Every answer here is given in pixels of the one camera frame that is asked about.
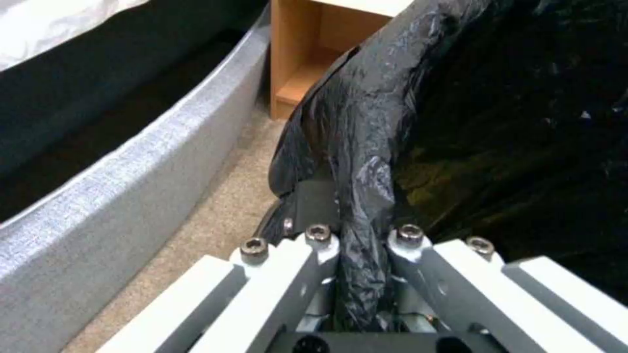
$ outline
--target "wooden cabinet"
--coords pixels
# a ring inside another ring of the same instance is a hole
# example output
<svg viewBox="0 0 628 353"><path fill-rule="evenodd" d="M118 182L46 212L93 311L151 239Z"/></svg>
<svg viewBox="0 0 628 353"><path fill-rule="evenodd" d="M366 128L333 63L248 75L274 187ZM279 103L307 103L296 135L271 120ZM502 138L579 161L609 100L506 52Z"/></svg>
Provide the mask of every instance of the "wooden cabinet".
<svg viewBox="0 0 628 353"><path fill-rule="evenodd" d="M336 58L410 2L272 0L271 117L287 119Z"/></svg>

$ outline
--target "white fabric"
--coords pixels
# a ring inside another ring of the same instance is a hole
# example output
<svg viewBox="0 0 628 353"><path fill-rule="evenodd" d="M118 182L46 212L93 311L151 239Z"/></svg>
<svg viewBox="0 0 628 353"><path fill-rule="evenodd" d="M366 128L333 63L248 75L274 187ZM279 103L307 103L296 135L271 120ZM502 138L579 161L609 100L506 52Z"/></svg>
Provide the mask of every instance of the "white fabric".
<svg viewBox="0 0 628 353"><path fill-rule="evenodd" d="M0 0L0 71L148 0Z"/></svg>

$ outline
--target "garbage bag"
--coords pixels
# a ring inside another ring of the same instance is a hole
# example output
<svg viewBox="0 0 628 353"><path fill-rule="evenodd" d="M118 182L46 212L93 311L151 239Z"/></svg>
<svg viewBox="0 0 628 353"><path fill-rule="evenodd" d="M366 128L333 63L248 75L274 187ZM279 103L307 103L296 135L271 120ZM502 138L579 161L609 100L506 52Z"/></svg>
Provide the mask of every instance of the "garbage bag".
<svg viewBox="0 0 628 353"><path fill-rule="evenodd" d="M401 204L435 242L545 254L627 302L627 26L626 0L417 0L332 65L269 184L288 198L332 169L337 328L391 329L383 242Z"/></svg>

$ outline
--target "grey bracket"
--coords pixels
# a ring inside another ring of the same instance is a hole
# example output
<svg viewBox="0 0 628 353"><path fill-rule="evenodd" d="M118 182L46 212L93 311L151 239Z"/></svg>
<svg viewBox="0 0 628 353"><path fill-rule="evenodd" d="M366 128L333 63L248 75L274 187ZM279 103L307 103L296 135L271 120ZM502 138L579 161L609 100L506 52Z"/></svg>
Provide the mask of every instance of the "grey bracket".
<svg viewBox="0 0 628 353"><path fill-rule="evenodd" d="M606 352L628 352L628 309L546 257L502 272Z"/></svg>
<svg viewBox="0 0 628 353"><path fill-rule="evenodd" d="M294 331L322 279L310 246L282 241L190 352L264 352L278 332Z"/></svg>
<svg viewBox="0 0 628 353"><path fill-rule="evenodd" d="M244 270L204 256L98 353L166 353L190 347L244 286Z"/></svg>
<svg viewBox="0 0 628 353"><path fill-rule="evenodd" d="M461 241L424 249L417 264L392 260L453 331L479 324L509 352L600 352Z"/></svg>

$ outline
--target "dark fabric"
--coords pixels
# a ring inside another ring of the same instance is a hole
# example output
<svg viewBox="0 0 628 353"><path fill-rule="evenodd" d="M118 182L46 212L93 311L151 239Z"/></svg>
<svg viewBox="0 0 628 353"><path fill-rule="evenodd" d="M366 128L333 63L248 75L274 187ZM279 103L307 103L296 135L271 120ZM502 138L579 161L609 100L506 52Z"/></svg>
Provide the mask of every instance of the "dark fabric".
<svg viewBox="0 0 628 353"><path fill-rule="evenodd" d="M150 0L0 72L0 177L264 3Z"/></svg>
<svg viewBox="0 0 628 353"><path fill-rule="evenodd" d="M334 64L269 183L289 200L332 167L339 329L390 329L382 240L405 201L436 242L547 254L627 301L627 18L625 0L418 0Z"/></svg>

